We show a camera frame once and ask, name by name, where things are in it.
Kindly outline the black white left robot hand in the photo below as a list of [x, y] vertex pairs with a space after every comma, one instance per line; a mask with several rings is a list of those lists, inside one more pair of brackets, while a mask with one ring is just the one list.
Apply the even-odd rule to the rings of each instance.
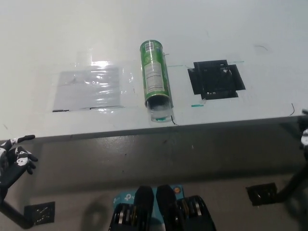
[[22, 146], [15, 145], [33, 140], [35, 135], [9, 139], [0, 145], [0, 189], [9, 189], [25, 172], [33, 173], [38, 159]]

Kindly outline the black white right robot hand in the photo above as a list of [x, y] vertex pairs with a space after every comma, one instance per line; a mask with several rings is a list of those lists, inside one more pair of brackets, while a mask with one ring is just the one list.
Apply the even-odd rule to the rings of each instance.
[[301, 131], [300, 149], [304, 152], [304, 157], [308, 159], [308, 110], [302, 110], [303, 117], [299, 118], [298, 124]]

